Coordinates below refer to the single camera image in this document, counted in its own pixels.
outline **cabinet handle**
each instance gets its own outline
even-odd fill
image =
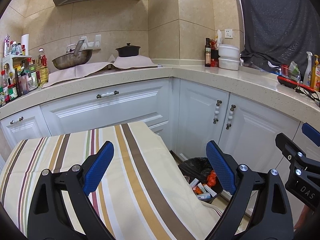
[[[216,104],[216,110],[214,111],[214,117],[213,117],[213,123],[216,124],[218,122],[218,115],[219,115],[219,109],[220,109],[220,104],[222,104],[221,100],[217,100]]]
[[[113,96],[113,95],[117,95],[119,94],[119,91],[114,91],[114,92],[107,92],[105,94],[101,94],[101,95],[97,95],[97,98],[105,98],[105,97],[110,97],[110,96]]]
[[[22,120],[23,120],[23,116],[22,116],[21,118],[17,119],[17,120],[12,120],[12,121],[10,122],[10,124],[14,124],[14,123],[16,123],[16,122],[21,122]]]
[[[227,127],[226,127],[227,130],[229,130],[229,127],[231,127],[231,120],[233,118],[233,111],[235,108],[236,108],[235,105],[231,105],[229,116],[228,116],[228,121],[227,121]]]

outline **person's skin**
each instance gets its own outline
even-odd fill
[[[301,215],[300,215],[297,223],[294,226],[294,230],[296,230],[304,225],[304,223],[306,222],[306,217],[307,217],[307,214],[309,211],[310,211],[310,208],[308,206],[304,205],[303,210],[301,212]]]

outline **countertop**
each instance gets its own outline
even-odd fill
[[[198,65],[163,65],[163,67],[158,68],[103,73],[44,89],[38,88],[1,107],[0,119],[29,107],[68,95],[117,84],[166,77],[181,78],[234,93],[299,121],[308,122],[314,128],[320,130],[320,108],[316,103],[307,96],[280,85],[275,75],[259,75],[241,70],[207,68]]]

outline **striped tablecloth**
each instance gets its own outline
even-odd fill
[[[219,215],[202,205],[162,139],[143,122],[24,140],[13,149],[0,176],[1,203],[27,235],[33,191],[43,169],[67,171],[96,154],[105,141],[115,153],[89,199],[116,239],[205,239]],[[67,192],[66,208],[83,233]]]

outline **drawer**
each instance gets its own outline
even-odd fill
[[[168,121],[171,78],[133,82],[92,90],[41,105],[52,135],[126,122],[154,126]],[[97,98],[98,94],[119,94]]]
[[[2,119],[1,129],[11,149],[21,140],[51,136],[40,106]]]

